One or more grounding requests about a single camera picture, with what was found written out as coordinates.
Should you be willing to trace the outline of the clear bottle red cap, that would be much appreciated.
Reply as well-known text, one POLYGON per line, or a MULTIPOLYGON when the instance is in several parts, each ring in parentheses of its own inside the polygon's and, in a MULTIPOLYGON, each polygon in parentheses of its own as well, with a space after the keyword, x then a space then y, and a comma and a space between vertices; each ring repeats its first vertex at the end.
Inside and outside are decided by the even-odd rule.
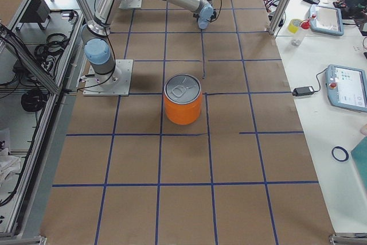
POLYGON ((310 19, 303 20, 299 23, 298 30, 293 35, 291 40, 291 45, 293 46, 299 46, 305 36, 309 33, 310 30, 310 19))

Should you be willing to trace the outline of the yellow tape roll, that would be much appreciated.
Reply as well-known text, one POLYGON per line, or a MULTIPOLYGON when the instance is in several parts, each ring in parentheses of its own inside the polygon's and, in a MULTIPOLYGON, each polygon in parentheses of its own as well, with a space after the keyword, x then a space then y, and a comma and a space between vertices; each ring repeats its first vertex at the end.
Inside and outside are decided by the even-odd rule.
POLYGON ((302 20, 300 19, 292 19, 288 24, 287 30, 292 34, 295 34, 298 31, 301 22, 302 20))

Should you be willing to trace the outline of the near teach pendant tablet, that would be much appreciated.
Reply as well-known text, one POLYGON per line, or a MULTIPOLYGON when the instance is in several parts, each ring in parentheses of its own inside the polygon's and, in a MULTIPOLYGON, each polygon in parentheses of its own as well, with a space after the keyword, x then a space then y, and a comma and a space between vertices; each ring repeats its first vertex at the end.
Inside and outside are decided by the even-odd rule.
POLYGON ((362 69, 330 64, 325 73, 332 106, 366 112, 366 73, 362 69))

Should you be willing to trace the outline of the orange can with silver lid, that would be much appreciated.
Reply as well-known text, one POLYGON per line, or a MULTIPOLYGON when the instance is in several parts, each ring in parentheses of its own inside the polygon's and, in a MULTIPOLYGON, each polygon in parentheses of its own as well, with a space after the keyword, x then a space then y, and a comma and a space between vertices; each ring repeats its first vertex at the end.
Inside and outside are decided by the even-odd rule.
POLYGON ((189 125, 201 113, 202 89, 198 79, 188 74, 172 76, 164 86, 164 108, 168 119, 177 125, 189 125))

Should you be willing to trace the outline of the teal board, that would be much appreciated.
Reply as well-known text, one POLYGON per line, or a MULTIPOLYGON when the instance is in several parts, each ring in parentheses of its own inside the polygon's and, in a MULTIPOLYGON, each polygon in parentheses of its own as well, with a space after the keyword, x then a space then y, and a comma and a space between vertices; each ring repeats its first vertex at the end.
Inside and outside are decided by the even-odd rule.
POLYGON ((357 168, 358 174, 361 178, 361 181, 366 186, 367 181, 367 149, 366 149, 366 137, 364 137, 359 144, 351 151, 352 159, 355 163, 355 166, 357 168))

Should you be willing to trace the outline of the aluminium side frame rail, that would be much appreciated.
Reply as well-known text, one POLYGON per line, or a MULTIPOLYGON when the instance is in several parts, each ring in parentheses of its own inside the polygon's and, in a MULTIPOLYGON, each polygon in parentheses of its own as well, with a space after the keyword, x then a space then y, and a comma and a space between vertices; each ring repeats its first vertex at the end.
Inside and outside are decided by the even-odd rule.
POLYGON ((31 0, 1 0, 1 81, 7 81, 14 73, 13 66, 19 62, 36 78, 43 93, 49 95, 45 107, 39 112, 27 112, 21 106, 21 96, 32 89, 32 86, 19 82, 9 88, 1 88, 1 129, 9 130, 8 143, 10 153, 20 158, 21 170, 9 181, 1 185, 1 238, 14 236, 17 227, 22 223, 21 208, 36 165, 44 135, 49 124, 56 99, 61 91, 68 61, 71 57, 78 31, 83 22, 83 14, 76 0, 69 1, 68 6, 54 9, 48 30, 41 30, 37 25, 26 24, 21 29, 21 18, 31 0), (56 77, 52 77, 36 63, 33 50, 49 33, 66 29, 67 21, 62 18, 68 10, 74 10, 78 17, 68 33, 71 40, 60 60, 56 77))

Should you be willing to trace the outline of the teach pendant tablet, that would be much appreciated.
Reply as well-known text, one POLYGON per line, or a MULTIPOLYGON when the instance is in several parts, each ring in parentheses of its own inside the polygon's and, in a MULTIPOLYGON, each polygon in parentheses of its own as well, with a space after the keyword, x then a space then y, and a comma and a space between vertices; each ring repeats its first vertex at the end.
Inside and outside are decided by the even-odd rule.
POLYGON ((312 31, 332 36, 344 35, 342 14, 339 8, 313 4, 310 6, 309 16, 312 31))
POLYGON ((362 69, 330 64, 325 73, 332 106, 366 112, 366 73, 362 69))

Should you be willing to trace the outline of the far teach pendant tablet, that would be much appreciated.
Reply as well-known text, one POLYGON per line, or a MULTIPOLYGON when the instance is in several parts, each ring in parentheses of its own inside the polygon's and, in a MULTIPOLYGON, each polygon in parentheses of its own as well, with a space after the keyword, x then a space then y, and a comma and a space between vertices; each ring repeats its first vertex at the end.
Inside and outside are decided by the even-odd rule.
POLYGON ((332 36, 344 35, 342 14, 339 8, 313 4, 310 6, 309 16, 312 31, 332 36))

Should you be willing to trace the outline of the black power adapter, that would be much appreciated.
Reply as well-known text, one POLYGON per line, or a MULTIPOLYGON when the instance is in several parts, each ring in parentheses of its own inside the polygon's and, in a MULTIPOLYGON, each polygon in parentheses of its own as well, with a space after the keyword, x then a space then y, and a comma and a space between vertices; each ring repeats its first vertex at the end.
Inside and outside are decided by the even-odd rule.
POLYGON ((296 87, 292 91, 293 96, 308 96, 314 93, 315 93, 315 90, 312 86, 296 87))

